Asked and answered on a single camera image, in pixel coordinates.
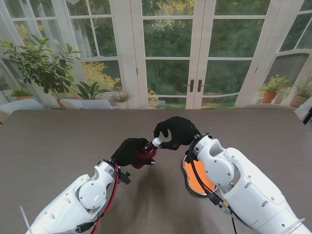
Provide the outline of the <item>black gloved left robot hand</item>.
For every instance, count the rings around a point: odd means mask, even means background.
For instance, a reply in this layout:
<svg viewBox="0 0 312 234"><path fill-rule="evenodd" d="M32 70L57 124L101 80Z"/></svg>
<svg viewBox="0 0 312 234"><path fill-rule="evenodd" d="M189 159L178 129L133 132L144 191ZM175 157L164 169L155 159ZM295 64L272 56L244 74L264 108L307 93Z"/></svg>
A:
<svg viewBox="0 0 312 234"><path fill-rule="evenodd" d="M139 157L137 152L142 150L149 141L145 138L128 138L122 142L111 156L113 163L118 166L128 165L154 165L156 162L151 158Z"/></svg>

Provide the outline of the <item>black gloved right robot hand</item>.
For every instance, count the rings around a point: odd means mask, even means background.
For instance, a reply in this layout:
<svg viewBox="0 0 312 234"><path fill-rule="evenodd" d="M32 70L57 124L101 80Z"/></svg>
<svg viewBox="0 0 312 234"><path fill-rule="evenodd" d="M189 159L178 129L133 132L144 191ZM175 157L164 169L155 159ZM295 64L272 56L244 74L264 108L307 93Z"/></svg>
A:
<svg viewBox="0 0 312 234"><path fill-rule="evenodd" d="M177 150L181 145L190 145L196 135L199 135L199 130L195 125L184 117L171 117L165 121L158 123L154 129L154 137L159 137L160 133L165 138L171 133L171 140L162 142L162 149Z"/></svg>

